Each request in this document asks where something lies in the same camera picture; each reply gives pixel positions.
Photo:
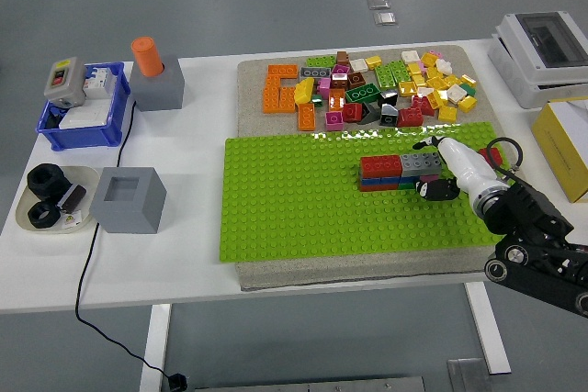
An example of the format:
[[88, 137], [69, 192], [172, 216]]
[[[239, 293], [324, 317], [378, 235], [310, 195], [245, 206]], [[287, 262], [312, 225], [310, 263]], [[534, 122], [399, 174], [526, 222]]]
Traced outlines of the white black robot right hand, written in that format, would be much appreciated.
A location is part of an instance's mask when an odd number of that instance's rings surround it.
[[496, 172], [476, 151], [449, 137], [428, 137], [413, 145], [415, 150], [435, 146], [448, 170], [457, 178], [457, 186], [469, 195], [472, 208], [484, 198], [506, 191], [509, 185], [500, 181]]

